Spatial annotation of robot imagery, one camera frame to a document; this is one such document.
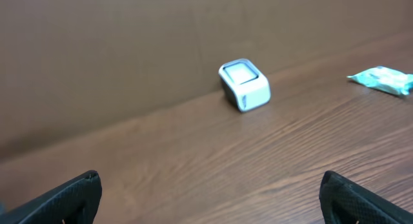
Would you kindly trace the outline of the mint green wipes pack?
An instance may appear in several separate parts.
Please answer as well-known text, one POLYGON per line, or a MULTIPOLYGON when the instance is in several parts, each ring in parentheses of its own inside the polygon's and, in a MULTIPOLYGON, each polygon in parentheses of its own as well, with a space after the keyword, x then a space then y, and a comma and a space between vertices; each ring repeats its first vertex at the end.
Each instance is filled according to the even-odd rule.
POLYGON ((369 68, 347 78, 365 87, 395 96, 408 96, 412 90, 412 74, 385 66, 369 68))

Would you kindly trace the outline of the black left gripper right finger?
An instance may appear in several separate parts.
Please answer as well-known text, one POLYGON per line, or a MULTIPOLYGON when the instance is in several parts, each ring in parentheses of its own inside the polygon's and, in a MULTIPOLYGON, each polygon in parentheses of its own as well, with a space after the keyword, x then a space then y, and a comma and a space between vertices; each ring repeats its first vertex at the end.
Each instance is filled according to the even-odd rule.
POLYGON ((324 173, 319 201, 326 224, 412 224, 412 213, 331 170, 324 173))

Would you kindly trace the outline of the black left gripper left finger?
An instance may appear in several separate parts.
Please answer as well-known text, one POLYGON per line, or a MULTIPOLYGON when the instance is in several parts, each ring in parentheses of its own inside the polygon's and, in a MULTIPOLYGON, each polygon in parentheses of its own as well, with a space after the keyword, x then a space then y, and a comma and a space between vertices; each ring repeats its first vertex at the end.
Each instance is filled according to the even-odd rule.
POLYGON ((101 178, 89 170, 41 196, 1 214, 2 224, 91 224, 102 196, 101 178))

